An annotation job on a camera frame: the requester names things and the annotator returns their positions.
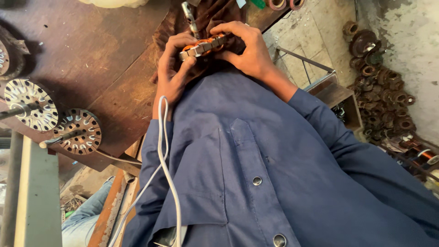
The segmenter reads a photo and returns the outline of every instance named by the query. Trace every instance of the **pile of motor parts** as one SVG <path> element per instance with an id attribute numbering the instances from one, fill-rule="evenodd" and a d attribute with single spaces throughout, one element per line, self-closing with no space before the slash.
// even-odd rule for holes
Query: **pile of motor parts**
<path id="1" fill-rule="evenodd" d="M 370 30 L 359 31 L 355 22 L 347 22 L 343 32 L 352 36 L 350 66 L 360 73 L 348 89 L 355 92 L 364 135 L 381 141 L 416 131 L 407 109 L 416 99 L 404 91 L 401 74 L 382 65 L 381 41 Z"/>

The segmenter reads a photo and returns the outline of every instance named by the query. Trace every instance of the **white cable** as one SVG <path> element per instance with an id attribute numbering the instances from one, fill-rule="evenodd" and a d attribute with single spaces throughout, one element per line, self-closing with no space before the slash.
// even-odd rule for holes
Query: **white cable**
<path id="1" fill-rule="evenodd" d="M 165 116 L 162 118 L 162 100 L 165 100 Z M 119 227 L 117 228 L 117 231 L 113 235 L 113 239 L 111 240 L 108 247 L 113 247 L 114 243 L 116 242 L 117 236 L 119 235 L 120 231 L 122 230 L 123 223 L 126 220 L 126 217 L 128 216 L 128 213 L 133 209 L 134 205 L 137 203 L 139 198 L 142 196 L 143 192 L 145 192 L 146 188 L 154 178 L 154 176 L 157 174 L 157 172 L 160 170 L 160 168 L 163 168 L 163 171 L 165 172 L 166 179 L 168 180 L 169 187 L 171 188 L 172 195 L 174 196 L 175 200 L 175 208 L 176 208 L 176 215 L 177 215 L 177 236 L 175 239 L 175 243 L 177 247 L 181 247 L 181 209 L 180 209 L 180 201 L 178 200 L 177 191 L 175 189 L 174 183 L 172 182 L 171 175 L 169 174 L 168 167 L 166 166 L 166 157 L 168 156 L 168 135 L 166 133 L 166 124 L 163 124 L 163 120 L 166 121 L 166 118 L 168 116 L 168 100 L 166 99 L 166 96 L 160 97 L 160 102 L 158 103 L 158 158 L 160 159 L 160 165 L 157 167 L 157 169 L 154 171 L 152 176 L 149 178 L 148 182 L 146 183 L 145 187 L 140 192 L 139 196 L 135 199 L 133 204 L 130 206 L 128 211 L 125 213 L 125 215 L 122 218 L 122 221 L 119 224 Z M 163 156 L 162 151 L 162 143 L 163 143 L 163 131 L 165 133 L 165 142 L 166 142 L 166 153 L 165 156 Z"/>

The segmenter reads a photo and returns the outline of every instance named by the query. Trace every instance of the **concrete floor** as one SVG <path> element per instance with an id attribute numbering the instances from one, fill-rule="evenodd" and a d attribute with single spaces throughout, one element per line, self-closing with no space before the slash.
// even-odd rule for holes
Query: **concrete floor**
<path id="1" fill-rule="evenodd" d="M 275 51 L 276 46 L 281 46 L 334 68 L 340 85 L 346 87 L 358 76 L 349 66 L 352 58 L 349 40 L 346 40 L 342 32 L 344 24 L 349 20 L 355 21 L 353 0 L 306 0 L 300 10 L 287 13 L 263 37 L 272 58 L 279 56 Z M 286 55 L 275 64 L 298 87 L 305 88 L 309 85 L 300 59 Z M 306 63 L 306 66 L 311 82 L 326 74 L 326 71 L 313 65 Z"/>

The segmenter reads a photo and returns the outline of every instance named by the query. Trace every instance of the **wooden workbench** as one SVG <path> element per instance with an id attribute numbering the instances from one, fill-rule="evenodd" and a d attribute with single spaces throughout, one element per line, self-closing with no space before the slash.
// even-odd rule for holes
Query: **wooden workbench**
<path id="1" fill-rule="evenodd" d="M 32 53 L 26 76 L 52 90 L 63 109 L 94 113 L 102 123 L 99 149 L 119 157 L 145 134 L 152 117 L 152 34 L 169 3 L 150 0 L 139 8 L 105 9 L 78 0 L 38 0 L 2 10 L 0 19 L 16 38 L 26 40 Z M 247 23 L 261 30 L 289 10 L 259 10 L 249 1 L 245 7 Z M 5 109 L 0 103 L 0 110 Z M 14 117 L 2 122 L 36 142 L 53 137 L 51 131 L 38 132 Z M 98 171 L 112 163 L 96 152 L 81 156 L 59 145 L 52 148 Z"/>

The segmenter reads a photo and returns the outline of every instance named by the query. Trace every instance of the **green object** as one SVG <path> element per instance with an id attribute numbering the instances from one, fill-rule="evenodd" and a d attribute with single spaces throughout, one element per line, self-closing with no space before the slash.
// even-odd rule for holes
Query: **green object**
<path id="1" fill-rule="evenodd" d="M 250 0 L 250 1 L 260 9 L 263 9 L 265 7 L 265 2 L 263 0 Z"/>
<path id="2" fill-rule="evenodd" d="M 75 212 L 75 211 L 73 210 L 73 211 L 70 211 L 70 212 L 65 213 L 65 218 L 68 218 L 68 217 L 69 217 L 70 215 L 72 215 L 74 212 Z"/>

